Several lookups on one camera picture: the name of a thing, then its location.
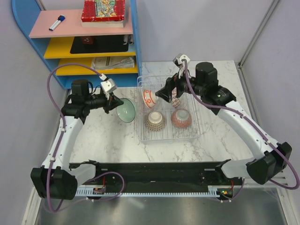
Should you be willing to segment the blue triangle pattern bowl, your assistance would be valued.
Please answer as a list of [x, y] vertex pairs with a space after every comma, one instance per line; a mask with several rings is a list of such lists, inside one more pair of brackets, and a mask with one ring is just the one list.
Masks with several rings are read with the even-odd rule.
[[172, 90], [172, 101], [171, 101], [171, 105], [174, 107], [174, 108], [177, 108], [178, 106], [180, 106], [181, 104], [181, 101], [180, 99], [177, 97], [177, 90], [176, 88], [174, 88]]

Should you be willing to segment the pale green bowl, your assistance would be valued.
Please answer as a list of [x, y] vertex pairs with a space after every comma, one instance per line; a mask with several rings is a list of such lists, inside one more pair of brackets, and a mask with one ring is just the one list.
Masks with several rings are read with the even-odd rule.
[[135, 119], [136, 109], [131, 99], [121, 98], [123, 104], [116, 107], [118, 117], [125, 123], [130, 123]]

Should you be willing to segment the orange floral bowl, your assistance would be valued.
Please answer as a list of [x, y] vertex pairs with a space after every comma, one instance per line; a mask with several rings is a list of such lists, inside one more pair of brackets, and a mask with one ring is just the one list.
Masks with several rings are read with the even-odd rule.
[[142, 92], [142, 98], [145, 105], [150, 109], [153, 108], [158, 101], [158, 97], [155, 95], [155, 92], [152, 90], [144, 90]]

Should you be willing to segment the grey floral bowl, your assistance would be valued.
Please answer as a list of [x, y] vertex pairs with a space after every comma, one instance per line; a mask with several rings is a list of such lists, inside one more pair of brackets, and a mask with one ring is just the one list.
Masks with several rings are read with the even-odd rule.
[[192, 117], [188, 110], [177, 109], [171, 115], [171, 122], [177, 128], [188, 128], [192, 123]]

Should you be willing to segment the brown lattice bowl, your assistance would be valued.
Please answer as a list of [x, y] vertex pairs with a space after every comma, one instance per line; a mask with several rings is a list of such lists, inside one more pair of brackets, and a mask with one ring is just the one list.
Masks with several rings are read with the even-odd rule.
[[152, 111], [145, 116], [145, 126], [150, 131], [160, 131], [165, 127], [165, 118], [162, 113]]

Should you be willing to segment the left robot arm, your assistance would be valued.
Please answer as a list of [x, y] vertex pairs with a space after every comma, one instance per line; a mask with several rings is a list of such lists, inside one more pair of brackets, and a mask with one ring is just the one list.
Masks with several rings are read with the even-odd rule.
[[77, 188], [87, 181], [99, 184], [103, 173], [93, 163], [81, 163], [69, 167], [74, 144], [91, 110], [102, 108], [105, 113], [124, 104], [113, 93], [117, 88], [112, 79], [106, 78], [100, 84], [100, 93], [92, 94], [89, 81], [72, 82], [71, 94], [59, 110], [60, 126], [50, 152], [40, 168], [33, 168], [30, 174], [37, 193], [42, 198], [72, 200]]

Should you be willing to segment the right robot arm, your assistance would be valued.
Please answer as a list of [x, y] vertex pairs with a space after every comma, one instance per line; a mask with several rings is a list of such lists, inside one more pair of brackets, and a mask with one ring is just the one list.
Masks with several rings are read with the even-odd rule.
[[182, 74], [167, 78], [165, 86], [155, 94], [166, 102], [171, 102], [172, 91], [177, 96], [184, 93], [194, 96], [203, 106], [225, 121], [251, 150], [253, 157], [244, 160], [225, 160], [218, 165], [215, 180], [226, 184], [235, 177], [250, 177], [258, 184], [272, 181], [273, 177], [287, 166], [292, 168], [289, 157], [292, 152], [287, 143], [279, 143], [261, 129], [243, 110], [236, 97], [218, 84], [218, 72], [210, 62], [198, 63], [195, 76], [189, 77], [188, 67], [183, 62]]

